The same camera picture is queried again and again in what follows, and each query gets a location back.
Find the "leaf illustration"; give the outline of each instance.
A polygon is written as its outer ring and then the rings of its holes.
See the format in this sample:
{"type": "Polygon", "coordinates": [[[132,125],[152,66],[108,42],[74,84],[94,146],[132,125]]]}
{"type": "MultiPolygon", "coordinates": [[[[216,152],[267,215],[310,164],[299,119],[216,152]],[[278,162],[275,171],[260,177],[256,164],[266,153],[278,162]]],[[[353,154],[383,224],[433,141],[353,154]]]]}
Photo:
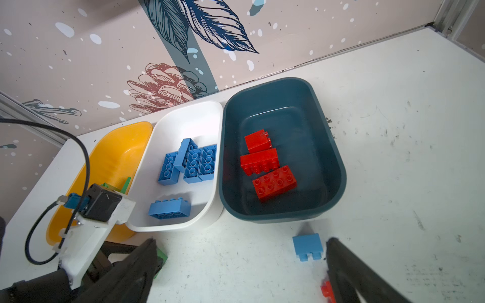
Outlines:
{"type": "Polygon", "coordinates": [[[177,0],[144,0],[148,18],[163,39],[187,58],[189,25],[177,0]]]}
{"type": "Polygon", "coordinates": [[[258,53],[237,15],[222,0],[178,0],[189,26],[205,41],[227,50],[258,53]]]}

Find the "white table surface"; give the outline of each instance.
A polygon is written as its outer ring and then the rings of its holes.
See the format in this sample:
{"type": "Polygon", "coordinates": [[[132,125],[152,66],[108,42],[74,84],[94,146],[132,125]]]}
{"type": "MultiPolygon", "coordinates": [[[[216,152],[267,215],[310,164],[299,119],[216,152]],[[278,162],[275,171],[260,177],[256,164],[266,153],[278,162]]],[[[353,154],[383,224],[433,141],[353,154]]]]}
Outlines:
{"type": "MultiPolygon", "coordinates": [[[[266,81],[299,77],[315,90],[347,171],[341,200],[304,222],[255,224],[223,211],[197,232],[143,233],[169,258],[149,302],[325,302],[323,260],[302,263],[291,238],[301,228],[340,240],[413,302],[485,299],[485,64],[431,29],[357,49],[203,100],[225,104],[266,81]]],[[[109,131],[156,123],[156,112],[80,136],[90,152],[109,131]]],[[[7,226],[0,288],[54,271],[27,262],[33,221],[65,194],[84,164],[69,140],[7,226]]],[[[32,255],[45,242],[51,212],[32,255]]]]}

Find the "red lego brick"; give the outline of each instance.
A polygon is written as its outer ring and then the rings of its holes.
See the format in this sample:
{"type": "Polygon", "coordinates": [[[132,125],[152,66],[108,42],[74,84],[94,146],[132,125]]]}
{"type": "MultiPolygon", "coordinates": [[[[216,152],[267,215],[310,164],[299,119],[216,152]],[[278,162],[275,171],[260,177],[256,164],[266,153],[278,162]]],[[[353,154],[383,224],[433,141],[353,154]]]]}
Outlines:
{"type": "Polygon", "coordinates": [[[241,168],[246,175],[259,174],[261,172],[268,173],[271,169],[277,169],[278,167],[279,161],[276,148],[241,156],[241,168]]]}
{"type": "Polygon", "coordinates": [[[254,180],[253,185],[259,200],[265,202],[296,188],[296,180],[290,168],[285,165],[254,180]]]}
{"type": "Polygon", "coordinates": [[[264,131],[264,129],[247,135],[244,139],[250,154],[273,148],[268,132],[264,131]]]}
{"type": "Polygon", "coordinates": [[[333,294],[333,289],[332,289],[332,285],[330,284],[330,281],[326,281],[325,284],[322,285],[321,289],[322,289],[323,296],[330,299],[330,303],[337,302],[335,301],[335,296],[333,294]]]}

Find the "pink flower illustration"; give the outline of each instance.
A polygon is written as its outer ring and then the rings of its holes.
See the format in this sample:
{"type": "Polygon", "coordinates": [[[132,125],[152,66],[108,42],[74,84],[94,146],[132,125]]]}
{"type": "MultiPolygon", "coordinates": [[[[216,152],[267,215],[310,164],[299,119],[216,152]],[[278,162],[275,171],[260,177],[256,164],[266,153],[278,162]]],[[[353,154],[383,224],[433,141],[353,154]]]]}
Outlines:
{"type": "Polygon", "coordinates": [[[196,74],[178,66],[149,63],[145,72],[138,77],[141,83],[127,81],[129,95],[137,102],[130,107],[139,112],[156,112],[208,95],[196,74]]]}

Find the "yellow plastic bin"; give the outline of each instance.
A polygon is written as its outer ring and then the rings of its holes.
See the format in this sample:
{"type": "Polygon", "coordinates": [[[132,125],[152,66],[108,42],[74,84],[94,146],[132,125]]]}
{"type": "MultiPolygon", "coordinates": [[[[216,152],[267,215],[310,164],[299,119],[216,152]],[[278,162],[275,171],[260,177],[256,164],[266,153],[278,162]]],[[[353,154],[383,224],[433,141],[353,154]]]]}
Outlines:
{"type": "MultiPolygon", "coordinates": [[[[153,126],[149,122],[139,122],[117,128],[104,136],[89,156],[91,163],[89,185],[108,183],[122,188],[128,177],[135,176],[152,130],[153,126]]],[[[72,192],[81,195],[85,179],[86,165],[82,167],[66,195],[72,192]]],[[[64,206],[57,208],[47,228],[46,240],[49,245],[61,241],[59,232],[66,227],[71,214],[72,209],[64,206]]],[[[124,224],[115,225],[106,241],[120,243],[133,236],[134,233],[124,224]]]]}

